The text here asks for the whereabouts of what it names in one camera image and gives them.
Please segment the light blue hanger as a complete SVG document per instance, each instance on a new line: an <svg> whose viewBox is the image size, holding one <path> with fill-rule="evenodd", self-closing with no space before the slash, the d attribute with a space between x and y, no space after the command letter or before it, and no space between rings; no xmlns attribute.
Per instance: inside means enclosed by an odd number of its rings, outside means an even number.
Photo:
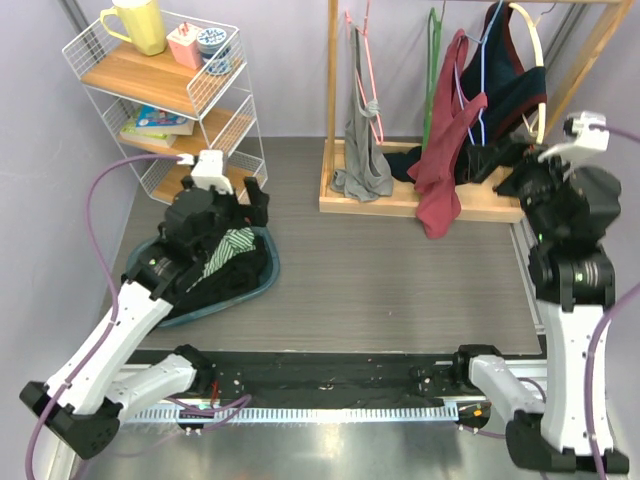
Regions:
<svg viewBox="0 0 640 480"><path fill-rule="evenodd" d="M491 143L499 136L499 124L506 100L501 92L506 85L508 60L501 42L504 27L509 23L508 7L504 3L492 4L485 15L483 44L477 46L471 61L463 71L454 69L453 112L460 113L464 107L470 106L478 96L484 95L486 108L481 112L482 118L475 114L471 124L463 128L463 142L460 152L463 153L472 144Z"/></svg>

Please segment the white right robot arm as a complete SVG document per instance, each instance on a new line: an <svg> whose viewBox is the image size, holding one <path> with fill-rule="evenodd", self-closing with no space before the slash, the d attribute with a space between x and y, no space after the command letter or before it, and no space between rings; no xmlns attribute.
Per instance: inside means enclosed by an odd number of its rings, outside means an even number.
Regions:
<svg viewBox="0 0 640 480"><path fill-rule="evenodd" d="M604 360L616 289L601 239L620 214L621 185L586 164L605 149L579 141L544 148L514 134L468 150L472 182L510 168L495 191L519 201L537 238L528 272L545 314L547 390L536 398L490 345L461 346L449 377L460 393L487 397L505 421L509 455L523 469L602 476L629 470L608 422Z"/></svg>

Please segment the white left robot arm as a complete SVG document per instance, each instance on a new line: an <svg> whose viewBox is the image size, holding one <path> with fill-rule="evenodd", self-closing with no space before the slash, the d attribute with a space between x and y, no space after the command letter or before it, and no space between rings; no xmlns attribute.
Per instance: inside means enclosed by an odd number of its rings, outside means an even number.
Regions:
<svg viewBox="0 0 640 480"><path fill-rule="evenodd" d="M122 276L112 308L78 351L45 382L30 381L20 400L76 455L89 460L120 425L178 393L205 397L215 381L211 362L190 345L125 381L115 376L149 332L170 319L193 320L257 292L270 261L260 228L269 196L244 180L249 201L191 177L169 205L157 236Z"/></svg>

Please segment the cream white hanger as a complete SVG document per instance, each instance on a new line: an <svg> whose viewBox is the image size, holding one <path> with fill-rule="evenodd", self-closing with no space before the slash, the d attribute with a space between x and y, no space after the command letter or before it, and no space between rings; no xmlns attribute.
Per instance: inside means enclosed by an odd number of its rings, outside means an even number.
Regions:
<svg viewBox="0 0 640 480"><path fill-rule="evenodd" d="M521 5L510 2L509 8L517 12L525 21L528 33L530 36L533 53L534 63L536 67L544 68L544 55L542 51L542 45L537 32L537 21L534 21L529 13ZM535 118L529 122L525 116L522 116L525 127L531 137L535 138L537 144L542 144L545 132L546 132L546 120L547 120L547 104L546 101L542 101L538 104L537 114Z"/></svg>

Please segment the navy tank top red trim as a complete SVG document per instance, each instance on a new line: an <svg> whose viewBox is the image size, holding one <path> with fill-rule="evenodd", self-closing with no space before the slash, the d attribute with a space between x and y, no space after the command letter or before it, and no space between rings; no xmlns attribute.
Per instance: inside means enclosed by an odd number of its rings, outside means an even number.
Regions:
<svg viewBox="0 0 640 480"><path fill-rule="evenodd" d="M515 11L510 9L508 4L505 5L508 7L510 22ZM504 27L503 35L501 47L508 60L509 70L506 85L501 90L504 93L506 103L499 124L499 136L489 144L482 140L481 144L474 143L472 145L491 145L504 137L519 137L513 132L524 124L522 116L527 118L532 113L537 113L538 104L542 101L547 102L545 67L535 66L529 70L524 69L511 38L509 23ZM458 185L470 183L464 179L465 160L465 151L459 152L454 170L455 181Z"/></svg>

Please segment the grey tank top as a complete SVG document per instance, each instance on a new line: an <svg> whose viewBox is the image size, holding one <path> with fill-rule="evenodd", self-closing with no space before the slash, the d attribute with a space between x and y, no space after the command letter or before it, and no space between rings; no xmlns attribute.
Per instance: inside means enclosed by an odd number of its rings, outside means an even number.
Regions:
<svg viewBox="0 0 640 480"><path fill-rule="evenodd" d="M332 191L359 202L372 202L393 193L393 177L387 160L375 143L356 84L356 33L349 37L352 88L344 128L345 166L335 169Z"/></svg>

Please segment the green hanger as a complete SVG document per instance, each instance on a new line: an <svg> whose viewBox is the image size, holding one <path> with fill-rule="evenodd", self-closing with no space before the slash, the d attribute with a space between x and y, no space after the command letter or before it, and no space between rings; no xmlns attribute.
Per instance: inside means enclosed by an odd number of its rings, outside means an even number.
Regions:
<svg viewBox="0 0 640 480"><path fill-rule="evenodd" d="M427 147L431 132L433 97L435 94L438 77L441 28L441 19L436 12L436 9L432 7L427 18L426 93L424 104L422 149L425 149Z"/></svg>

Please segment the pink hanger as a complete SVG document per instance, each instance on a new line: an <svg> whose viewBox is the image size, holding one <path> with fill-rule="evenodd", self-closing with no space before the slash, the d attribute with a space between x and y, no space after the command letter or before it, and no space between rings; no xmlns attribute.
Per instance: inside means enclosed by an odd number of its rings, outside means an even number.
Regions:
<svg viewBox="0 0 640 480"><path fill-rule="evenodd" d="M344 17L348 37L351 37L352 33L356 33L356 84L359 89L360 102L366 111L373 139L378 146L381 146L385 140L385 132L369 43L371 5L372 1L367 0L364 17L360 25L353 20L349 10L344 12Z"/></svg>

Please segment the green striped shirt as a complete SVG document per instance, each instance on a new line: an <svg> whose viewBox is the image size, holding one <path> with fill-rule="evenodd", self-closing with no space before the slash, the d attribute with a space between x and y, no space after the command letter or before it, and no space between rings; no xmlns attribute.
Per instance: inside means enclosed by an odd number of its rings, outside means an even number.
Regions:
<svg viewBox="0 0 640 480"><path fill-rule="evenodd" d="M209 257L209 260L205 263L201 276L188 291L216 273L234 257L255 249L255 234L250 227L228 230Z"/></svg>

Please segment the blue cover book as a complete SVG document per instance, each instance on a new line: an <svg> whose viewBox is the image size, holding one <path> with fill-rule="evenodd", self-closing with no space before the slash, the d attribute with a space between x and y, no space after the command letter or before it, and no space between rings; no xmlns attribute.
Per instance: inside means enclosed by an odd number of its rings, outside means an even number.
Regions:
<svg viewBox="0 0 640 480"><path fill-rule="evenodd" d="M140 108L136 128L141 133L189 136L194 131L194 121L187 117L157 109L148 105Z"/></svg>

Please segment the green cover book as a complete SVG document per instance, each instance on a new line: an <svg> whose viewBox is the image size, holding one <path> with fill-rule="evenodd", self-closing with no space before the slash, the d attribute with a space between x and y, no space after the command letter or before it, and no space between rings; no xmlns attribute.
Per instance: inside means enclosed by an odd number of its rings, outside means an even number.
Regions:
<svg viewBox="0 0 640 480"><path fill-rule="evenodd" d="M164 148L171 148L177 136L171 134L141 133L136 128L136 119L130 117L122 126L119 136L121 139Z"/></svg>

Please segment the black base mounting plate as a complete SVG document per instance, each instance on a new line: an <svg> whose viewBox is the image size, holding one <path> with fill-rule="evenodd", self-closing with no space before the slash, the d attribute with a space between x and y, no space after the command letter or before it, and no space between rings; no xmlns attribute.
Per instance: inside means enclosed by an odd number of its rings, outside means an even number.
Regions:
<svg viewBox="0 0 640 480"><path fill-rule="evenodd" d="M176 396L258 408L375 409L440 406L482 391L457 354L207 352L214 376Z"/></svg>

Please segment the blue white patterned cup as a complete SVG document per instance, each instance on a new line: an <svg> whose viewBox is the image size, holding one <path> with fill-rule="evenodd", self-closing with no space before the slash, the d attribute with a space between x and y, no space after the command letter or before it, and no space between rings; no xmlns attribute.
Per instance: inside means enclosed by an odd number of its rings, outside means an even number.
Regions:
<svg viewBox="0 0 640 480"><path fill-rule="evenodd" d="M208 74L219 76L232 69L230 48L225 46L227 32L218 27L201 30L196 36L196 44Z"/></svg>

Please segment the pink small box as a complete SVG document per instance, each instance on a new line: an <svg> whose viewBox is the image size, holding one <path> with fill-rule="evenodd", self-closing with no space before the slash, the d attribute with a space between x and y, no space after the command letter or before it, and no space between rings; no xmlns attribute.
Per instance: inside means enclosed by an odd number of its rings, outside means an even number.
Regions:
<svg viewBox="0 0 640 480"><path fill-rule="evenodd" d="M192 70L202 67L202 58L197 44L200 31L200 27L182 22L166 36L174 60Z"/></svg>

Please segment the yellow mug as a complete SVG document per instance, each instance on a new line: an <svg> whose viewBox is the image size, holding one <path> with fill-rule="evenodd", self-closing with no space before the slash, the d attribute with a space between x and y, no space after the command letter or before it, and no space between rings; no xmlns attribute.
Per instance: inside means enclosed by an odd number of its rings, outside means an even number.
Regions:
<svg viewBox="0 0 640 480"><path fill-rule="evenodd" d="M107 33L133 45L146 56L155 56L165 51L166 30L161 9L156 0L113 1L113 6L100 12L99 20ZM106 23L109 16L117 17L127 34L112 30Z"/></svg>

